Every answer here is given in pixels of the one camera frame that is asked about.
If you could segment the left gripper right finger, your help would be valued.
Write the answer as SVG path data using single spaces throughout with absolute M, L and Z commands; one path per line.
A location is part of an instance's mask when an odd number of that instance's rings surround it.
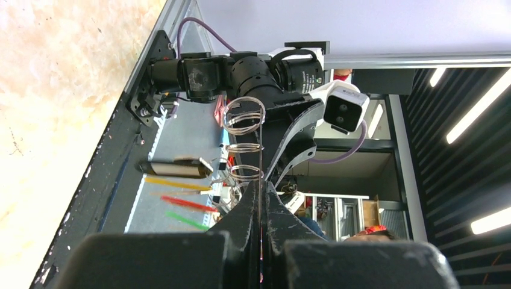
M 262 191 L 263 288 L 458 288 L 429 243 L 327 241 L 294 216 L 273 184 Z

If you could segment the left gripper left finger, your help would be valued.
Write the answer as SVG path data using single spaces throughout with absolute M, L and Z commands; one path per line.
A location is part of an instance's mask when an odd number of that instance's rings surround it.
M 206 232 L 90 235 L 56 287 L 258 288 L 256 188 Z

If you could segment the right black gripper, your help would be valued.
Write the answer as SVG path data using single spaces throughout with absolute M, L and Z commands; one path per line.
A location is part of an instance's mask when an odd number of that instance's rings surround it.
M 240 167 L 264 168 L 277 188 L 295 166 L 315 156 L 312 126 L 324 102 L 308 94 L 257 88 L 229 103 L 229 151 Z

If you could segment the green key tag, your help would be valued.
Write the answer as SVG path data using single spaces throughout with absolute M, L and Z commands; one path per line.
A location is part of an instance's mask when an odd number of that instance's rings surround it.
M 188 219 L 188 218 L 186 218 L 184 216 L 181 216 L 181 215 L 179 215 L 179 214 L 177 214 L 175 212 L 168 211 L 165 214 L 166 214 L 167 217 L 170 217 L 170 218 L 172 218 L 174 220 L 177 220 L 179 222 L 185 223 L 185 224 L 187 224 L 189 226 L 192 226 L 192 227 L 194 227 L 196 229 L 199 229 L 200 231 L 207 231 L 207 230 L 209 230 L 209 227 L 207 225 L 203 225 L 202 223 L 198 223 L 196 221 Z

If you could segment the red key tag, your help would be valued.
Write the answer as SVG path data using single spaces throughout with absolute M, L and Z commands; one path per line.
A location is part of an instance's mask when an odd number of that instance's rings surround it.
M 198 211 L 207 212 L 207 213 L 217 213 L 218 212 L 218 210 L 214 207 L 198 204 L 196 202 L 191 202 L 189 200 L 179 199 L 176 197 L 161 196 L 160 199 L 164 202 L 169 203 L 169 204 L 178 205 L 178 206 L 189 208 L 192 210 L 198 210 Z

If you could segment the metal key holder plate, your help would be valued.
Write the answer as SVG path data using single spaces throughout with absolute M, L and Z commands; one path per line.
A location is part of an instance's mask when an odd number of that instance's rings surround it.
M 222 219 L 223 231 L 241 244 L 259 242 L 267 221 L 266 180 L 264 179 L 263 124 L 266 108 L 253 96 L 230 101 L 225 109 L 223 125 L 229 135 L 227 151 L 234 155 L 229 175 L 236 181 L 233 192 L 240 201 Z

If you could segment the silver black key fob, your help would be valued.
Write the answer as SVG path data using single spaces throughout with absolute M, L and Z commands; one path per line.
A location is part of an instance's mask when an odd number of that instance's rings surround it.
M 203 158 L 177 158 L 167 161 L 141 161 L 141 172 L 165 177 L 204 179 L 214 171 Z

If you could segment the yellow key tag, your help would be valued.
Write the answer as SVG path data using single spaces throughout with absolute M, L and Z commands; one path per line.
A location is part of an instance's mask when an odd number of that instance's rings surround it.
M 196 190 L 196 191 L 210 191 L 213 190 L 211 186 L 205 186 L 205 185 L 196 185 L 196 184 L 187 184 L 183 182 L 177 182 L 177 181 L 170 181 L 167 179 L 161 179 L 161 178 L 153 178 L 146 176 L 145 182 L 151 183 L 151 184 L 158 184 L 158 185 L 166 185 L 171 187 L 178 187 L 178 188 L 185 188 L 189 190 Z

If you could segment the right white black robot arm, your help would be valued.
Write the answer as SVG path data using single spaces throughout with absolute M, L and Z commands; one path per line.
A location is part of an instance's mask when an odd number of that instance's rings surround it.
M 151 62 L 146 78 L 151 92 L 184 92 L 196 103 L 227 94 L 221 121 L 236 156 L 231 173 L 241 181 L 262 178 L 277 185 L 316 152 L 312 128 L 323 117 L 325 99 L 312 91 L 325 80 L 311 50 L 285 50 L 268 59 L 256 52 L 184 54 Z

